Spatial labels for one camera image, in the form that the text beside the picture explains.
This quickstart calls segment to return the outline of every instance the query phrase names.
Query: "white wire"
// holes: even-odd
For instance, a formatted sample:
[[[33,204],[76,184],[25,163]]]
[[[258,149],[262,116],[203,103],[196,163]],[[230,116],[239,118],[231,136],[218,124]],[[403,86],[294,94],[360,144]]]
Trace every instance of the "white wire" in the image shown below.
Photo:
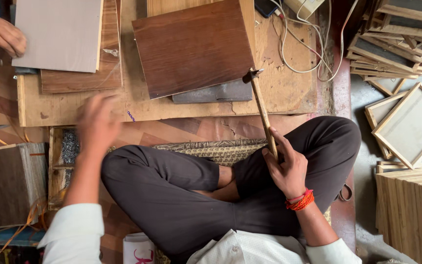
[[[344,51],[344,39],[343,39],[343,31],[344,31],[344,29],[345,29],[345,26],[346,26],[346,24],[347,24],[347,22],[348,22],[348,20],[349,20],[349,17],[351,16],[351,14],[353,13],[353,10],[354,10],[354,8],[356,7],[356,4],[358,3],[358,0],[355,0],[355,2],[353,3],[353,5],[352,5],[352,7],[351,7],[351,10],[349,11],[349,13],[348,13],[348,16],[346,17],[346,20],[345,20],[345,23],[343,24],[343,27],[341,28],[341,45],[340,45],[340,60],[339,60],[339,64],[338,64],[338,67],[337,67],[337,69],[336,69],[336,72],[335,73],[333,73],[332,71],[331,71],[331,69],[330,69],[330,67],[328,67],[328,65],[327,65],[327,63],[326,63],[326,61],[325,61],[325,59],[324,59],[324,55],[326,56],[326,53],[325,53],[325,49],[326,49],[326,46],[327,46],[327,43],[328,43],[328,33],[329,33],[329,30],[330,30],[330,23],[331,23],[331,0],[328,0],[329,1],[329,16],[328,16],[328,26],[327,26],[327,33],[326,33],[326,36],[325,36],[325,43],[323,42],[323,40],[322,40],[322,35],[321,35],[321,33],[320,33],[320,27],[318,26],[318,25],[314,25],[314,24],[312,24],[312,23],[310,23],[309,21],[307,21],[307,20],[304,20],[304,19],[302,19],[301,17],[299,17],[299,13],[300,13],[300,11],[301,11],[301,9],[302,9],[302,7],[303,7],[303,5],[305,4],[305,2],[307,1],[307,0],[304,0],[304,2],[302,3],[302,5],[301,5],[301,7],[299,8],[299,10],[297,11],[297,13],[296,13],[296,17],[297,17],[297,19],[299,19],[299,21],[297,21],[297,20],[294,20],[294,19],[290,19],[290,18],[288,18],[288,17],[286,17],[286,13],[284,12],[284,10],[283,10],[283,7],[282,7],[282,4],[281,4],[281,0],[279,0],[279,3],[277,3],[275,0],[270,0],[271,2],[273,2],[273,3],[275,3],[276,4],[276,6],[281,10],[281,13],[283,14],[283,17],[284,17],[284,24],[285,24],[285,33],[284,33],[284,38],[283,38],[283,40],[282,40],[282,44],[281,44],[281,58],[283,59],[283,62],[284,62],[284,64],[288,67],[288,68],[290,68],[292,71],[294,71],[294,72],[297,72],[297,73],[306,73],[306,72],[311,72],[311,71],[313,71],[314,69],[317,69],[318,68],[318,70],[317,70],[317,78],[320,80],[320,81],[322,81],[322,82],[328,82],[328,81],[331,81],[331,80],[333,80],[333,78],[335,78],[335,76],[336,76],[336,74],[338,73],[338,71],[339,71],[339,68],[340,68],[340,66],[341,66],[341,62],[342,62],[342,59],[343,59],[343,51]],[[287,27],[287,21],[288,20],[290,20],[290,21],[294,21],[294,22],[297,22],[297,23],[301,23],[301,24],[305,24],[305,25],[310,25],[310,26],[312,26],[314,29],[315,29],[315,31],[317,32],[317,34],[318,34],[318,37],[319,37],[319,40],[320,40],[320,46],[321,46],[321,50],[322,50],[322,52],[321,52],[321,55],[319,54],[319,53],[317,53],[313,48],[311,48],[310,46],[308,46],[307,44],[305,44],[304,42],[302,42],[300,39],[298,39],[297,37],[296,37],[296,35]],[[284,57],[284,43],[285,43],[285,41],[286,41],[286,37],[287,37],[287,32],[289,32],[295,39],[297,39],[297,41],[299,41],[302,45],[304,45],[304,46],[306,46],[308,49],[310,49],[311,51],[313,51],[319,58],[320,58],[320,61],[317,63],[317,65],[315,66],[315,67],[313,67],[312,69],[309,69],[309,70],[305,70],[305,71],[299,71],[299,70],[296,70],[296,69],[294,69],[294,68],[292,68],[290,65],[289,65],[289,63],[287,63],[287,61],[286,61],[286,59],[285,59],[285,57]],[[322,80],[321,78],[320,78],[320,66],[321,66],[321,63],[324,63],[324,65],[326,66],[326,69],[328,69],[328,71],[331,73],[331,78],[329,78],[329,79],[327,79],[327,80]]]

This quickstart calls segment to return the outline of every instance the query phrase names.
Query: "mobile phone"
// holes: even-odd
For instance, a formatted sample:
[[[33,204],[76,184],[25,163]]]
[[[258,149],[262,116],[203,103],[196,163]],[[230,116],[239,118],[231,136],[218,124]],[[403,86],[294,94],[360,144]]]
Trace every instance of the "mobile phone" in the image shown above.
[[[255,0],[255,9],[264,17],[268,18],[278,6],[270,0]]]

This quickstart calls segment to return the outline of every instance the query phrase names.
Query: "wooden hammer handle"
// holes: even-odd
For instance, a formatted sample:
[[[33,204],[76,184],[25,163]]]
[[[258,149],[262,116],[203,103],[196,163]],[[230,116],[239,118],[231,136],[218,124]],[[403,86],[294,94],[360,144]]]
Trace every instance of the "wooden hammer handle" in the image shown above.
[[[268,120],[268,113],[266,112],[265,103],[263,102],[262,92],[260,90],[260,84],[258,78],[252,79],[253,93],[255,94],[256,105],[262,118],[263,128],[265,130],[266,139],[268,141],[268,147],[273,156],[278,160],[278,151],[276,150],[276,143],[274,142],[273,136],[270,134],[270,121]]]

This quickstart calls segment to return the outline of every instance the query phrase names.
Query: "white sleeve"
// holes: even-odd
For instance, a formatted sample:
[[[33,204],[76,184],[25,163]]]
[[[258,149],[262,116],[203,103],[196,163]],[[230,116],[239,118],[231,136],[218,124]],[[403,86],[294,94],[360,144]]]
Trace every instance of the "white sleeve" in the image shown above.
[[[311,264],[362,264],[343,239],[320,247],[306,247]]]
[[[100,264],[100,237],[103,235],[100,204],[72,204],[55,214],[38,248],[45,247],[44,264]]]

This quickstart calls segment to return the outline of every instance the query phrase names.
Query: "white shirt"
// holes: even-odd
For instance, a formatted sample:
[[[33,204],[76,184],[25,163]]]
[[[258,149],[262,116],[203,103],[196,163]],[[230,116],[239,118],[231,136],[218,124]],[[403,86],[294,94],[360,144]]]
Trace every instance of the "white shirt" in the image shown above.
[[[44,264],[100,264],[100,237],[104,235],[102,207],[79,203],[56,213],[38,244],[46,247]],[[342,239],[306,249],[293,237],[229,232],[196,251],[187,264],[361,264]]]

